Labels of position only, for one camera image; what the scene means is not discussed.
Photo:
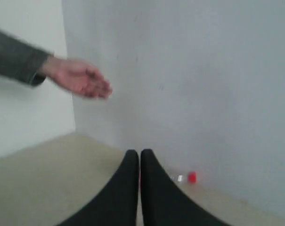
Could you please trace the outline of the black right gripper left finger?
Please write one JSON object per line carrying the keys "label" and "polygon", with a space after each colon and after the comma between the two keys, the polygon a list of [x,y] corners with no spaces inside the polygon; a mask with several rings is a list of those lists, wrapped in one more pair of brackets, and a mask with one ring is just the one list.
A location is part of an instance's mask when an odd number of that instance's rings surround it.
{"label": "black right gripper left finger", "polygon": [[139,157],[128,150],[108,183],[60,226],[134,226],[138,207]]}

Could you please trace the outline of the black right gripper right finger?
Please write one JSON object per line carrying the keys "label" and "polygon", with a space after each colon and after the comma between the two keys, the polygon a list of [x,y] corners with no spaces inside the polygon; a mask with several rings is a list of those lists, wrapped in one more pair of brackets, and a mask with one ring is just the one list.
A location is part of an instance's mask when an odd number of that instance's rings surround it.
{"label": "black right gripper right finger", "polygon": [[151,149],[144,149],[140,155],[140,192],[146,226],[228,225],[185,195]]}

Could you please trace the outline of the grey sleeved forearm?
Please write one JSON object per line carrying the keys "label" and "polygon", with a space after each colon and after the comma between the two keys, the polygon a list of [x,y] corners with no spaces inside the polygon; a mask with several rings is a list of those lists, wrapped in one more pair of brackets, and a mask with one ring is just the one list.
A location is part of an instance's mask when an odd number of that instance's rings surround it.
{"label": "grey sleeved forearm", "polygon": [[45,81],[38,71],[50,53],[0,30],[0,75],[36,87]]}

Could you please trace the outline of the person's bare hand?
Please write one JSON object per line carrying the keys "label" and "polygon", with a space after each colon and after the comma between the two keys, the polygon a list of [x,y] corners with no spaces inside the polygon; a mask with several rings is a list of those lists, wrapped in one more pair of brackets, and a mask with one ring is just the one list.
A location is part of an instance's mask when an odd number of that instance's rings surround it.
{"label": "person's bare hand", "polygon": [[84,61],[50,56],[38,74],[81,97],[107,99],[112,94],[111,85],[100,70]]}

